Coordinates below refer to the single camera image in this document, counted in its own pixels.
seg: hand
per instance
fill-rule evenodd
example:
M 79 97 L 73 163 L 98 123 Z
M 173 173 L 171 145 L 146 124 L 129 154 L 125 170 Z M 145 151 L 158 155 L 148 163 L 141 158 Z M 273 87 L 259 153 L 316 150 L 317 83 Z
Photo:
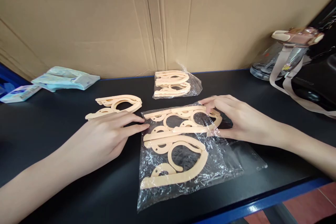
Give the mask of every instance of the hand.
M 289 125 L 271 119 L 231 95 L 212 96 L 199 103 L 206 106 L 207 113 L 210 109 L 217 108 L 232 120 L 231 129 L 219 130 L 221 136 L 225 138 L 286 148 L 290 138 L 301 133 Z
M 145 120 L 127 111 L 111 113 L 85 123 L 47 159 L 59 163 L 73 180 L 89 174 L 117 158 L 127 138 L 149 127 Z

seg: black countertop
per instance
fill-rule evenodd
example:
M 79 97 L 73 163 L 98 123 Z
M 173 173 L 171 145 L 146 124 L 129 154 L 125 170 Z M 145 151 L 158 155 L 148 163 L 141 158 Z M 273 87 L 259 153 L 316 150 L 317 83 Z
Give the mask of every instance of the black countertop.
M 60 147 L 101 108 L 98 97 L 130 94 L 142 99 L 135 112 L 182 106 L 211 95 L 231 94 L 269 117 L 336 146 L 336 124 L 309 112 L 248 70 L 195 74 L 203 85 L 196 97 L 154 100 L 154 78 L 101 80 L 85 91 L 41 90 L 26 102 L 0 105 L 0 186 Z M 268 168 L 157 203 L 137 214 L 141 135 L 129 138 L 121 155 L 67 186 L 23 223 L 194 222 L 245 205 L 323 174 L 284 150 L 253 145 Z

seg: wet wipes pack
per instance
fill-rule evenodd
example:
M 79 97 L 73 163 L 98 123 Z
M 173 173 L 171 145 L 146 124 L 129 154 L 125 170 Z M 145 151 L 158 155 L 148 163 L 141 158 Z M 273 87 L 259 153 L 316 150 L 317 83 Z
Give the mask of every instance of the wet wipes pack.
M 37 85 L 21 86 L 3 96 L 0 101 L 3 103 L 23 102 L 40 89 L 41 87 Z
M 55 92 L 58 89 L 85 90 L 99 79 L 100 77 L 97 75 L 54 66 L 31 82 L 51 92 Z

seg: floor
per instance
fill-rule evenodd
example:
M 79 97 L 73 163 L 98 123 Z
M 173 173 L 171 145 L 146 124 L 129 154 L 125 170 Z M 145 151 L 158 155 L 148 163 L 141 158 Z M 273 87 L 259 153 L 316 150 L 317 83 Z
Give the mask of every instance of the floor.
M 336 214 L 336 182 L 283 202 L 298 224 L 314 224 Z M 263 211 L 246 216 L 249 224 L 270 224 Z

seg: cardboard box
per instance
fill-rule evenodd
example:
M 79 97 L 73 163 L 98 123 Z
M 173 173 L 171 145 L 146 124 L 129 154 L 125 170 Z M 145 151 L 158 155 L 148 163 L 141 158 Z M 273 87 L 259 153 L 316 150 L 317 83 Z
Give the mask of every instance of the cardboard box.
M 53 66 L 101 78 L 248 66 L 274 30 L 330 0 L 0 0 L 0 62 L 31 80 Z

